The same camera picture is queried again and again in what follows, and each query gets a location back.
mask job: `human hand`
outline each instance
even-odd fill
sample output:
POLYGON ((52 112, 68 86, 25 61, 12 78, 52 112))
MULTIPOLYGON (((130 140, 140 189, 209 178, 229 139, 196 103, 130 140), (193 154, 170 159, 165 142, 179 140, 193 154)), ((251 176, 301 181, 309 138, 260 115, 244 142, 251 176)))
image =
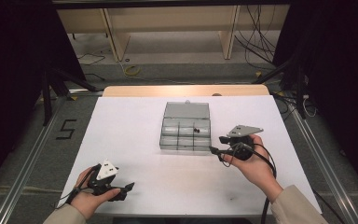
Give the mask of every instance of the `human hand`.
MULTIPOLYGON (((78 186, 86 174, 92 167, 89 167, 87 170, 83 171, 76 181, 76 186, 78 186)), ((84 181, 81 188, 86 188, 87 183, 90 180, 91 174, 89 177, 84 181)), ((95 210, 100 206, 102 203, 114 198, 116 195, 120 193, 120 189, 111 189, 108 190, 106 193, 101 194, 99 196, 95 196, 91 193, 81 191, 79 192, 75 198, 72 200, 71 205, 76 208, 85 219, 89 219, 94 214, 95 210)))
MULTIPOLYGON (((269 160, 269 154, 261 147, 263 146, 263 141, 260 136, 256 134, 250 134, 249 136, 255 144, 255 151, 269 160)), ((251 183, 263 190, 272 203, 282 192, 282 187, 276 181, 269 165, 257 155, 254 154, 248 160, 241 161, 227 154, 222 154, 222 159, 237 167, 251 183)))

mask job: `transparent container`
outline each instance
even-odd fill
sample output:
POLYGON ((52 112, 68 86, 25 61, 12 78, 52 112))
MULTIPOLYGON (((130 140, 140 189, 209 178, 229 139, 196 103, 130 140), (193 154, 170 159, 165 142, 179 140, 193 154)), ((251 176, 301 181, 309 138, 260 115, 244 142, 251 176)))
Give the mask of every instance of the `transparent container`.
POLYGON ((209 151, 211 120, 207 103, 170 103, 165 107, 159 146, 170 150, 209 151))

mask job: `white tabletop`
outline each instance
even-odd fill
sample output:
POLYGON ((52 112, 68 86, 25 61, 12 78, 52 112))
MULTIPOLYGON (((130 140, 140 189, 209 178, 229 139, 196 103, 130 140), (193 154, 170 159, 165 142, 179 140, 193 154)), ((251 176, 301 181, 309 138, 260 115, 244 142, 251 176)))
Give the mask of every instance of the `white tabletop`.
POLYGON ((159 135, 167 102, 209 103, 212 144, 235 125, 258 133, 275 160, 278 181, 296 185, 321 212, 271 96, 99 98, 62 196, 86 168, 110 160, 119 168, 112 185, 135 186, 123 202, 102 204, 112 216, 246 217, 261 215, 263 192, 210 152, 167 151, 159 135))

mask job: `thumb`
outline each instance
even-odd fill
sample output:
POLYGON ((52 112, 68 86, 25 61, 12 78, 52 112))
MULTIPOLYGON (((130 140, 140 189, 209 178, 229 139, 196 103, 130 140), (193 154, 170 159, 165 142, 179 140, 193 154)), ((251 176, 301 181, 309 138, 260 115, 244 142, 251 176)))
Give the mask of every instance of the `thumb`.
POLYGON ((119 193, 120 193, 120 189, 110 189, 104 194, 96 196, 95 198, 98 200, 99 203, 104 203, 110 199, 113 199, 119 193))

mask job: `beige sleeve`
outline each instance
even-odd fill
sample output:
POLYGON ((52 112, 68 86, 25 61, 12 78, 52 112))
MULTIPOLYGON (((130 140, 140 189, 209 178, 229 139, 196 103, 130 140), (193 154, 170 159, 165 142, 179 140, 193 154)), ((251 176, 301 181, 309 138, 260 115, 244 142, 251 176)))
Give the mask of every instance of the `beige sleeve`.
POLYGON ((86 219, 81 215, 77 209, 70 204, 65 204, 63 207, 55 210, 48 216, 43 224, 86 224, 86 219))
POLYGON ((327 223, 294 185, 284 189, 272 204, 271 210, 279 224, 327 223))

